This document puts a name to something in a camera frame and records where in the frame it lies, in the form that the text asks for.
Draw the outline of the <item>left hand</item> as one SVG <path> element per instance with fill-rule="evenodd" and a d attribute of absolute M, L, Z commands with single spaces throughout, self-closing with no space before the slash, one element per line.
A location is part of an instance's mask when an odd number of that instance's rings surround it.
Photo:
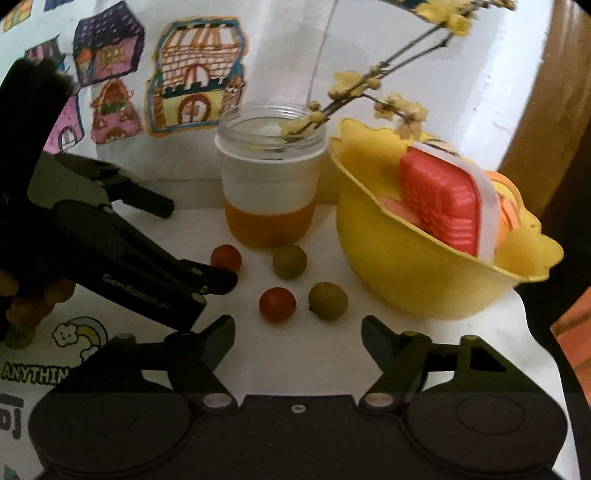
<path fill-rule="evenodd" d="M 1 272 L 1 342 L 16 350 L 29 346 L 39 324 L 57 304 L 69 300 L 75 288 L 69 280 L 24 286 Z"/>

